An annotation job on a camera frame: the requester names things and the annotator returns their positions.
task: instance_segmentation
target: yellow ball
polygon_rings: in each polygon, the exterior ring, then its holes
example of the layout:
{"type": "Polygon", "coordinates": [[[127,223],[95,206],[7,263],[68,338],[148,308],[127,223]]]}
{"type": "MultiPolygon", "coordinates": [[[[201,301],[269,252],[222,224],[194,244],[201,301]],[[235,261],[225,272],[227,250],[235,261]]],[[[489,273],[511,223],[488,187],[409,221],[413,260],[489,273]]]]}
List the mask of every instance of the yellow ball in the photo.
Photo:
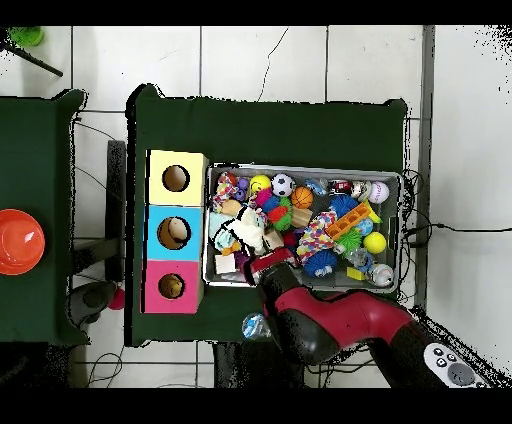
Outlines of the yellow ball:
{"type": "Polygon", "coordinates": [[[251,178],[249,188],[251,194],[257,193],[260,190],[270,187],[270,178],[266,175],[255,175],[251,178]]]}
{"type": "Polygon", "coordinates": [[[363,240],[364,247],[368,250],[368,252],[373,253],[374,255],[384,252],[386,249],[386,239],[381,233],[377,233],[374,231],[373,233],[368,234],[363,240]]]}

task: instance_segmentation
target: wooden block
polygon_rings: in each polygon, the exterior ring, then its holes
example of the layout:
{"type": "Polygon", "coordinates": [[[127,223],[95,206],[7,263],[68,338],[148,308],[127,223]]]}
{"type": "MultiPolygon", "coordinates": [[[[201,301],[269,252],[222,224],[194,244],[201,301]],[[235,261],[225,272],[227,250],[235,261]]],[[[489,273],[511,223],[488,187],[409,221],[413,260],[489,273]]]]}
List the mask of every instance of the wooden block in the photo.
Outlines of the wooden block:
{"type": "Polygon", "coordinates": [[[313,211],[309,209],[299,209],[292,206],[292,225],[295,228],[307,227],[312,215],[313,211]]]}
{"type": "Polygon", "coordinates": [[[215,273],[227,274],[228,272],[236,272],[235,255],[215,255],[215,273]]]}
{"type": "Polygon", "coordinates": [[[275,250],[278,247],[284,247],[283,236],[276,230],[270,230],[264,234],[263,240],[265,240],[267,247],[270,250],[275,250]]]}

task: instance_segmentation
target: hole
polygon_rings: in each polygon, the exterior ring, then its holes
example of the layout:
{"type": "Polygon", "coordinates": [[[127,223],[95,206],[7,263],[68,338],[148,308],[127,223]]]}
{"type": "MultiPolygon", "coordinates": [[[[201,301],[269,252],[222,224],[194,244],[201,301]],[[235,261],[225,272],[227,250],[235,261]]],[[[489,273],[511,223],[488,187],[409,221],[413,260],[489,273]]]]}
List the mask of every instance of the hole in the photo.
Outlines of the hole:
{"type": "Polygon", "coordinates": [[[178,217],[165,218],[156,230],[158,241],[169,250],[185,247],[190,240],[190,234],[187,221],[178,217]]]}
{"type": "Polygon", "coordinates": [[[188,187],[190,175],[182,166],[172,165],[162,174],[162,183],[167,190],[180,192],[188,187]]]}
{"type": "Polygon", "coordinates": [[[166,274],[158,282],[158,291],[166,299],[177,299],[185,290],[185,282],[177,274],[166,274]]]}

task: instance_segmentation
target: green table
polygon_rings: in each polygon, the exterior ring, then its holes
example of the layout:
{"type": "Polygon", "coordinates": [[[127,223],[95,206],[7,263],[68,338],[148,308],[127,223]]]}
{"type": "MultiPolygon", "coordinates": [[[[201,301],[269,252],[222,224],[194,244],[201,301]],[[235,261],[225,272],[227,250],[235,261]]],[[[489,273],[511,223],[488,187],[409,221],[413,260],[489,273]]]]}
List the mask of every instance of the green table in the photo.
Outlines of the green table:
{"type": "Polygon", "coordinates": [[[0,275],[0,341],[87,343],[65,301],[72,275],[70,122],[83,99],[79,90],[53,100],[0,98],[0,209],[29,213],[46,238],[35,268],[0,275]]]}
{"type": "Polygon", "coordinates": [[[255,290],[206,287],[194,315],[140,313],[147,149],[201,152],[210,162],[401,173],[406,111],[403,100],[371,105],[166,99],[152,85],[139,86],[127,103],[127,190],[134,193],[127,196],[126,214],[126,285],[133,294],[125,309],[126,344],[241,341],[243,319],[261,310],[255,290]]]}

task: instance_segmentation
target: colorful toy ball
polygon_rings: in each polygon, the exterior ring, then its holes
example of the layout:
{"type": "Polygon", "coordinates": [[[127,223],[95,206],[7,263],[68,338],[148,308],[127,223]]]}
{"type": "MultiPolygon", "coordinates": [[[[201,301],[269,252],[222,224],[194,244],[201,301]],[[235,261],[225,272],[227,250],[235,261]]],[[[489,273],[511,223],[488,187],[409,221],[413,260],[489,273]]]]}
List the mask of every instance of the colorful toy ball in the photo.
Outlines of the colorful toy ball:
{"type": "Polygon", "coordinates": [[[370,218],[364,218],[354,228],[361,236],[367,236],[373,230],[373,221],[370,218]]]}
{"type": "Polygon", "coordinates": [[[277,174],[271,184],[272,192],[279,197],[288,197],[295,187],[295,182],[285,174],[277,174]]]}
{"type": "Polygon", "coordinates": [[[250,181],[250,193],[251,195],[254,193],[258,193],[260,190],[264,188],[269,188],[271,186],[270,178],[266,175],[255,175],[251,178],[250,181]]]}
{"type": "Polygon", "coordinates": [[[338,258],[330,250],[320,250],[311,256],[304,265],[304,272],[310,277],[325,277],[336,268],[338,258]]]}
{"type": "Polygon", "coordinates": [[[368,252],[376,255],[384,252],[384,249],[386,249],[386,239],[381,233],[374,231],[364,238],[363,245],[366,247],[368,252]]]}
{"type": "Polygon", "coordinates": [[[368,200],[377,205],[384,202],[389,197],[389,188],[386,184],[377,181],[372,183],[372,190],[368,200]]]}
{"type": "Polygon", "coordinates": [[[313,193],[307,187],[297,187],[292,193],[292,205],[299,209],[307,209],[313,204],[313,193]]]}

